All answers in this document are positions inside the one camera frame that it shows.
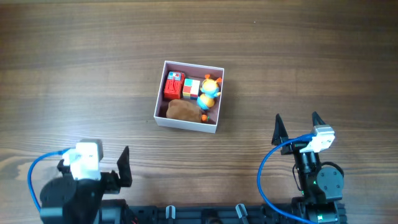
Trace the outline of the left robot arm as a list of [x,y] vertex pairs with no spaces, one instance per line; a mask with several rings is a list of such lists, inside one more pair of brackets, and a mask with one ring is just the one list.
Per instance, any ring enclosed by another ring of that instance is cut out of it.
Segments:
[[62,173],[40,192],[40,219],[43,223],[138,223],[138,218],[124,199],[103,200],[105,194],[119,194],[132,184],[129,148],[117,161],[119,172],[101,172],[99,179],[78,180],[71,167],[60,160]]

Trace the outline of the orange blue duck toy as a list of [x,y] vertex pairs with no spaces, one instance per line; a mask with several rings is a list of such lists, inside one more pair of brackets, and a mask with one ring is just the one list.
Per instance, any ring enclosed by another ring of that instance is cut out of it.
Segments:
[[215,105],[215,98],[221,95],[220,84],[222,78],[212,79],[210,74],[205,75],[205,79],[201,83],[201,95],[197,98],[197,105],[202,110],[209,110]]

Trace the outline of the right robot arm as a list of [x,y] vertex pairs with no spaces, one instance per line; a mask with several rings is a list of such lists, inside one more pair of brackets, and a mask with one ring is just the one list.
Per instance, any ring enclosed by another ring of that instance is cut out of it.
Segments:
[[335,140],[335,131],[317,112],[312,113],[312,137],[289,143],[285,125],[279,114],[271,144],[281,146],[282,155],[293,155],[292,168],[301,197],[292,199],[289,212],[315,223],[346,223],[343,198],[344,172],[334,162],[321,162],[319,153]]

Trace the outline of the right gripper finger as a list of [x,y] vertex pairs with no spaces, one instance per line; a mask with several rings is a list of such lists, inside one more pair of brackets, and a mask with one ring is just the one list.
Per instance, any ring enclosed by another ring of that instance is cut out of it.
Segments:
[[288,140],[289,140],[289,135],[287,134],[283,120],[280,117],[280,114],[276,114],[275,128],[274,128],[274,133],[273,133],[271,144],[274,146],[278,146]]
[[312,123],[313,126],[325,125],[325,122],[321,119],[320,115],[316,111],[312,113]]

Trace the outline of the red toy car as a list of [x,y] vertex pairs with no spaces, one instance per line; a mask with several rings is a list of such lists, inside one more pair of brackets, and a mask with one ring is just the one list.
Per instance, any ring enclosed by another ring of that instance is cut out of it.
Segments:
[[181,99],[184,81],[185,74],[183,72],[169,72],[164,87],[164,98],[168,100]]

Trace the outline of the multicolour puzzle cube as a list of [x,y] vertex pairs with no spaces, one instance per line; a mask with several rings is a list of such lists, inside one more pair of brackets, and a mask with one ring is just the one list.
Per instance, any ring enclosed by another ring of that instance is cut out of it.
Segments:
[[200,81],[186,78],[183,84],[182,95],[183,98],[189,100],[196,100],[200,90]]

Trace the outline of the brown plush toy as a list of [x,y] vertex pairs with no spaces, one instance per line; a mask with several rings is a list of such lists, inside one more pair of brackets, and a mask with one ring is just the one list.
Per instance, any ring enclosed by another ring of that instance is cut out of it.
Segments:
[[205,123],[209,120],[209,117],[199,106],[185,100],[170,101],[166,118],[194,123]]

